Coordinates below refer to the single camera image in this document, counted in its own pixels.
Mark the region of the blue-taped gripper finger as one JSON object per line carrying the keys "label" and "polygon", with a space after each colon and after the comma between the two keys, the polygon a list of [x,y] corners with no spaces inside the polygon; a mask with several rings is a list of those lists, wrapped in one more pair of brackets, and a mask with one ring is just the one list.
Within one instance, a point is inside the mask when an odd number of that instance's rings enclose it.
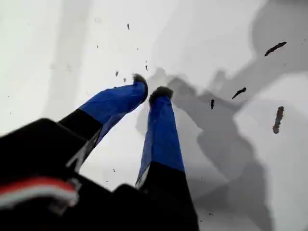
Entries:
{"label": "blue-taped gripper finger", "polygon": [[132,84],[103,90],[61,119],[62,126],[86,140],[83,153],[72,157],[66,166],[80,169],[111,128],[142,104],[147,96],[145,78],[134,74]]}
{"label": "blue-taped gripper finger", "polygon": [[158,87],[149,98],[147,131],[135,186],[150,200],[160,230],[197,231],[171,98]]}

